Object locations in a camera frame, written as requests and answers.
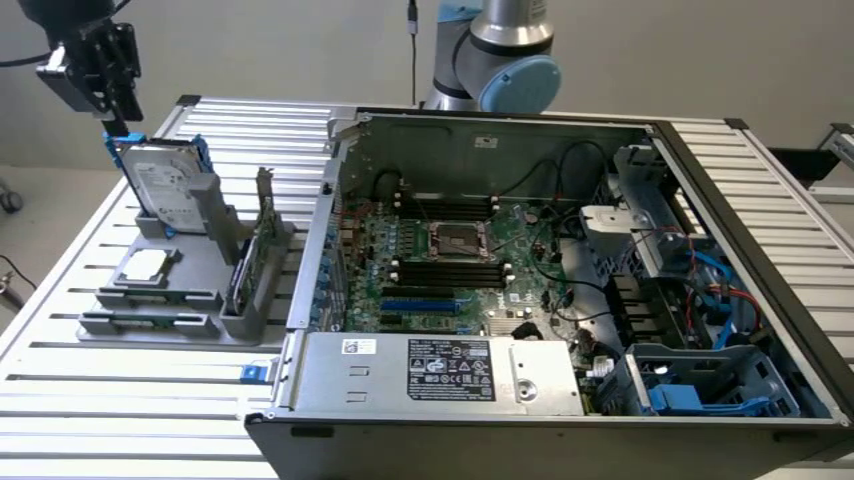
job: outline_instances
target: power supply label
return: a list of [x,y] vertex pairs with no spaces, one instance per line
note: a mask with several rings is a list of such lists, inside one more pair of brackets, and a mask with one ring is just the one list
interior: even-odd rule
[[412,400],[494,401],[488,341],[409,339],[406,361]]

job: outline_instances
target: floor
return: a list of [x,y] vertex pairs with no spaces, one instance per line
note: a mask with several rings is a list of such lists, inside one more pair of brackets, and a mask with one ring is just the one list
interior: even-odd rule
[[[0,211],[0,254],[38,284],[114,187],[118,172],[0,166],[0,178],[23,197],[17,213]],[[0,274],[6,271],[7,265],[0,264]],[[11,288],[23,299],[31,294],[19,279],[11,280]],[[0,308],[0,333],[13,318]]]

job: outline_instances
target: white wall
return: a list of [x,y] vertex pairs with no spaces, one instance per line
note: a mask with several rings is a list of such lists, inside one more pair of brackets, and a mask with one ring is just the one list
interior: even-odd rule
[[[420,93],[437,0],[421,0]],[[405,103],[404,0],[133,0],[150,133],[181,93]],[[550,0],[564,86],[552,109],[741,117],[768,144],[812,146],[854,121],[849,0]],[[45,50],[0,0],[0,59]],[[99,125],[30,68],[0,70],[0,163],[106,168]]]

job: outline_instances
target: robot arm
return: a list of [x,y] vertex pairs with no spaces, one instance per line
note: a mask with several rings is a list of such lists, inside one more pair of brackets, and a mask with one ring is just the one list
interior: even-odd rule
[[484,0],[482,9],[445,3],[436,38],[424,108],[538,113],[548,107],[560,68],[548,56],[545,0]]
[[101,120],[106,133],[125,136],[125,122],[142,120],[133,93],[140,76],[133,27],[113,23],[111,0],[17,0],[41,26],[50,56],[38,78],[77,112]]

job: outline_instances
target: blue pcie slot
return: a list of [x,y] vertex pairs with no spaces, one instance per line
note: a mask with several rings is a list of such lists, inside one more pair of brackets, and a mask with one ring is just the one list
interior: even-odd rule
[[448,301],[425,300],[384,300],[378,309],[382,312],[402,313],[458,313],[458,303]]

